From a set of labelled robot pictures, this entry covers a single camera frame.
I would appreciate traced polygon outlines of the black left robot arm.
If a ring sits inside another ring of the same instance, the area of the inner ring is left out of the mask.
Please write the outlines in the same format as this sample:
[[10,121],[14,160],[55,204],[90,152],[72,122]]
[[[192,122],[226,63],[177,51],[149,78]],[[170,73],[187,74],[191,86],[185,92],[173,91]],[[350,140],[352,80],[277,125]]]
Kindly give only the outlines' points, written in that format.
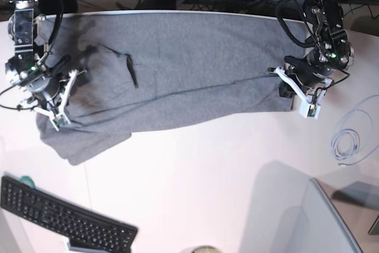
[[[309,37],[300,41],[292,34],[282,16],[282,9],[294,2],[301,20],[309,32]],[[337,82],[330,78],[334,71],[349,77],[348,69],[354,63],[354,49],[343,28],[343,10],[339,0],[281,0],[275,9],[275,16],[290,40],[297,46],[309,49],[302,58],[286,56],[284,74],[293,83],[283,83],[280,94],[292,97],[299,87],[306,95],[311,95],[315,103]]]

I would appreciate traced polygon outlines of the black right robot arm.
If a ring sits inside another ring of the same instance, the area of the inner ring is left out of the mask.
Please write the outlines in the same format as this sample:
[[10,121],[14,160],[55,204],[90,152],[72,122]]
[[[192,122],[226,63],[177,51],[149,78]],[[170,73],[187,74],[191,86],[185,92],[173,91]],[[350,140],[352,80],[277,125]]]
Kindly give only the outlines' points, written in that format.
[[56,16],[52,32],[46,36],[42,23],[46,16],[40,5],[45,0],[4,0],[14,4],[14,12],[8,21],[8,34],[14,42],[14,56],[5,64],[5,74],[10,84],[23,87],[31,92],[27,103],[38,102],[42,109],[55,112],[64,106],[63,95],[69,83],[67,78],[59,79],[58,68],[70,59],[64,56],[56,67],[46,65],[63,20],[63,0],[56,0]]

